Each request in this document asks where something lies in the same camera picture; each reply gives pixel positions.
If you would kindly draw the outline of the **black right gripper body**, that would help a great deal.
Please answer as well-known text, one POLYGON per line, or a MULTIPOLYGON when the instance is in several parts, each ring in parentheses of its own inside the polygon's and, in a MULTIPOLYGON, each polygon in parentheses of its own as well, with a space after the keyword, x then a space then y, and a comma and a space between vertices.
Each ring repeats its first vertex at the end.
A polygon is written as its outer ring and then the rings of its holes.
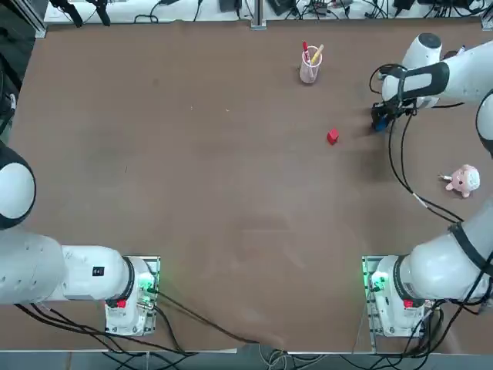
POLYGON ((404 99, 399 100, 396 96, 388 101, 381 101, 374 103, 372 109, 378 110, 378 116, 385 116, 386 113, 393 112, 396 116, 402 115, 406 110, 413 109, 416 105, 417 99, 404 99))

